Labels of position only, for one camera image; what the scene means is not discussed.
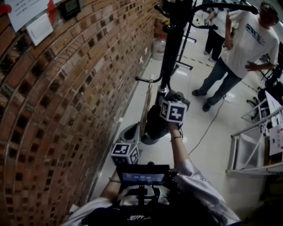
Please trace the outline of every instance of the jeans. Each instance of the jeans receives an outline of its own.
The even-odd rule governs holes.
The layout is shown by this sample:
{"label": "jeans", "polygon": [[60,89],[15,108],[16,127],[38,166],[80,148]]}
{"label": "jeans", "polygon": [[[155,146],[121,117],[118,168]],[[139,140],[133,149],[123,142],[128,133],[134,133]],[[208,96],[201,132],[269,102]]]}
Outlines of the jeans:
{"label": "jeans", "polygon": [[227,67],[221,58],[219,58],[210,75],[204,79],[203,85],[199,88],[199,93],[201,95],[206,95],[207,91],[213,86],[213,84],[217,80],[221,80],[226,72],[228,72],[228,75],[224,78],[219,89],[215,92],[213,97],[207,99],[207,104],[209,106],[215,105],[226,93],[230,91],[230,89],[242,80],[236,76],[229,67]]}
{"label": "jeans", "polygon": [[209,30],[205,51],[207,51],[208,53],[212,51],[211,58],[215,61],[217,61],[220,56],[224,40],[225,38],[221,37],[213,29]]}

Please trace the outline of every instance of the tiled floor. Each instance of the tiled floor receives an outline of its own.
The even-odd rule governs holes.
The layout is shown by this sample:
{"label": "tiled floor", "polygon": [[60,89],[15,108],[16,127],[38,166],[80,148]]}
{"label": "tiled floor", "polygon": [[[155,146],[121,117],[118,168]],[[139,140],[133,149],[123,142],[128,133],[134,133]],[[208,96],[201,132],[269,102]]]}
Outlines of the tiled floor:
{"label": "tiled floor", "polygon": [[[202,21],[202,14],[204,13],[199,13],[199,21]],[[209,90],[206,97],[196,98],[191,94],[194,89],[201,86],[203,80],[211,72],[213,65],[208,61],[208,57],[203,54],[207,39],[207,30],[192,28],[190,37],[196,38],[197,43],[187,42],[182,61],[192,65],[194,68],[192,71],[189,71],[185,67],[180,67],[172,77],[171,82],[172,89],[181,91],[191,102],[190,109],[186,114],[186,121],[183,125],[185,136],[184,143],[188,152],[199,142],[210,122],[215,117],[222,102],[221,100],[207,113],[202,111],[202,106],[206,98],[216,91],[221,81],[218,81],[211,90]],[[161,61],[150,60],[143,77],[149,78],[151,74],[158,77],[160,68]],[[234,98],[232,98],[230,102],[224,102],[218,117],[211,125],[206,136],[190,155],[194,164],[223,195],[228,205],[236,211],[241,218],[245,218],[253,208],[260,204],[258,199],[265,178],[262,176],[226,175],[225,170],[230,154],[230,135],[247,126],[247,123],[241,119],[241,116],[251,109],[251,106],[246,103],[246,99],[251,99],[253,96],[256,96],[256,92],[253,89],[256,89],[259,85],[258,76],[255,73],[251,73],[243,80],[243,83],[237,84],[230,91],[231,96],[234,96]],[[147,83],[139,83],[126,114],[122,119],[117,136],[125,127],[140,120],[147,86]],[[157,87],[158,84],[154,84],[153,93],[156,93]],[[139,148],[143,150],[139,159],[140,164],[153,161],[155,164],[169,164],[171,167],[174,167],[169,136],[163,137],[159,142],[151,146],[140,143]],[[114,170],[115,166],[110,155],[108,155],[99,180],[96,183],[92,195],[93,198],[100,195]]]}

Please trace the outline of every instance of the black shoe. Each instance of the black shoe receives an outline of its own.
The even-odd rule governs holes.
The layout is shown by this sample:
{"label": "black shoe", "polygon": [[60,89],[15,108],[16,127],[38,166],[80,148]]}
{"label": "black shoe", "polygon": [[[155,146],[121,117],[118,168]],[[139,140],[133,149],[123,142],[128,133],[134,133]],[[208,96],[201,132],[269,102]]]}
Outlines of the black shoe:
{"label": "black shoe", "polygon": [[194,90],[194,91],[192,91],[191,94],[193,94],[193,96],[195,96],[195,97],[197,97],[197,96],[205,96],[205,94],[199,93],[199,90]]}
{"label": "black shoe", "polygon": [[204,112],[209,111],[210,107],[211,107],[211,106],[208,105],[208,103],[205,103],[204,106],[203,106],[203,111],[204,111]]}

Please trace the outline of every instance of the curved brick wall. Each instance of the curved brick wall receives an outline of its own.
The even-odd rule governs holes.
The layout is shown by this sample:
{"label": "curved brick wall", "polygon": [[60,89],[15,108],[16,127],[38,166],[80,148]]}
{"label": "curved brick wall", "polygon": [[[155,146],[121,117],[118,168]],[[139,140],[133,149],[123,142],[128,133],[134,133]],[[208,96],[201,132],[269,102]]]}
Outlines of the curved brick wall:
{"label": "curved brick wall", "polygon": [[58,225],[86,202],[151,49],[157,0],[82,2],[37,47],[0,17],[0,225]]}

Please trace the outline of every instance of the paper sign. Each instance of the paper sign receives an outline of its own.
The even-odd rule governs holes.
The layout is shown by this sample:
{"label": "paper sign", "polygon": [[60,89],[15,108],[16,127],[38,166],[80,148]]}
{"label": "paper sign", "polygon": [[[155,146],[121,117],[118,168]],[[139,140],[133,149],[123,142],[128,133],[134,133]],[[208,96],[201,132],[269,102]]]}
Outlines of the paper sign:
{"label": "paper sign", "polygon": [[47,9],[49,0],[5,0],[5,4],[12,7],[12,12],[8,13],[11,24],[17,32],[27,22]]}

